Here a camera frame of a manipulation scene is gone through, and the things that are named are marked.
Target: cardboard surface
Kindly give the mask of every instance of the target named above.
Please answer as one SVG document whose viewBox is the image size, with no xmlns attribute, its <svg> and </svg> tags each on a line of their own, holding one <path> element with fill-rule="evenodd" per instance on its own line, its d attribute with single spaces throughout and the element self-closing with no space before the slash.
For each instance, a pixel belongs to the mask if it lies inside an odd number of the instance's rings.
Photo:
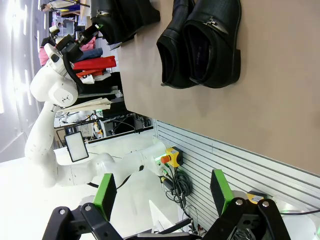
<svg viewBox="0 0 320 240">
<path fill-rule="evenodd" d="M 161 22 L 118 51 L 127 109 L 319 175 L 320 1 L 242 0 L 239 81 L 183 90 L 160 86 L 173 0 L 151 2 Z"/>
</svg>

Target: ceiling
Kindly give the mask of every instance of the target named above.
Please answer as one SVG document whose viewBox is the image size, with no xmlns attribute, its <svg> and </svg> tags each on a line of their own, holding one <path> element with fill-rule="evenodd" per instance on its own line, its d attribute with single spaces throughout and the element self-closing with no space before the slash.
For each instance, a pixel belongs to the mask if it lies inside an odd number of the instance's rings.
<svg viewBox="0 0 320 240">
<path fill-rule="evenodd" d="M 39 11 L 43 2 L 0 0 L 5 23 L 0 38 L 0 162 L 24 157 L 27 137 L 40 113 L 41 103 L 29 86 L 41 67 L 38 46 L 49 36 L 49 15 Z"/>
</svg>

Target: red button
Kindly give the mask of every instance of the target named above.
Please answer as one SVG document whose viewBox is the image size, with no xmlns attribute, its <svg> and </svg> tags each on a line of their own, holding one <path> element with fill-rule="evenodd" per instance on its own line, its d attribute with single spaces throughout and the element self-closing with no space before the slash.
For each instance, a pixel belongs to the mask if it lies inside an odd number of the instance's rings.
<svg viewBox="0 0 320 240">
<path fill-rule="evenodd" d="M 170 160 L 171 160 L 171 157 L 168 156 L 168 155 L 161 157 L 161 162 L 162 162 L 163 164 L 166 164 L 167 162 L 170 162 Z"/>
</svg>

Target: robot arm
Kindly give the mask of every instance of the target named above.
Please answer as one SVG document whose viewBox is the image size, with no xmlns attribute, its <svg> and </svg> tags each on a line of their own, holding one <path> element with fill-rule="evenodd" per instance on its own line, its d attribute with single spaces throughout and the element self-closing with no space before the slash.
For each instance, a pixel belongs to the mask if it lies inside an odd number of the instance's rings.
<svg viewBox="0 0 320 240">
<path fill-rule="evenodd" d="M 108 153 L 102 153 L 87 162 L 58 164 L 56 154 L 51 148 L 55 114 L 61 107 L 74 104 L 78 98 L 78 91 L 76 83 L 67 75 L 60 52 L 50 44 L 46 44 L 44 49 L 49 60 L 34 77 L 30 91 L 38 101 L 45 103 L 24 149 L 25 156 L 38 166 L 38 174 L 39 177 L 42 176 L 44 186 L 87 184 L 95 176 L 113 173 L 118 187 L 129 175 L 138 172 L 141 166 L 147 167 L 159 176 L 162 175 L 161 166 L 155 162 L 155 158 L 163 155 L 166 150 L 161 142 L 132 152 L 119 162 L 115 162 Z"/>
</svg>

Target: ankle boot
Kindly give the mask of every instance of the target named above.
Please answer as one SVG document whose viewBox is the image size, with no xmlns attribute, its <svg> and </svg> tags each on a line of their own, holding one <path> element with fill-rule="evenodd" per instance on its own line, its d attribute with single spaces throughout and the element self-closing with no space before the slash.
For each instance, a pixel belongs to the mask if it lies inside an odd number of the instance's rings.
<svg viewBox="0 0 320 240">
<path fill-rule="evenodd" d="M 240 0 L 197 1 L 183 29 L 193 82 L 216 89 L 239 79 L 241 10 Z"/>
<path fill-rule="evenodd" d="M 98 25 L 108 44 L 125 42 L 143 26 L 160 21 L 150 0 L 93 0 L 92 25 Z"/>
<path fill-rule="evenodd" d="M 193 0 L 174 0 L 172 20 L 156 42 L 162 62 L 162 86 L 185 89 L 196 85 L 189 79 L 190 63 L 182 35 L 193 8 Z"/>
</svg>

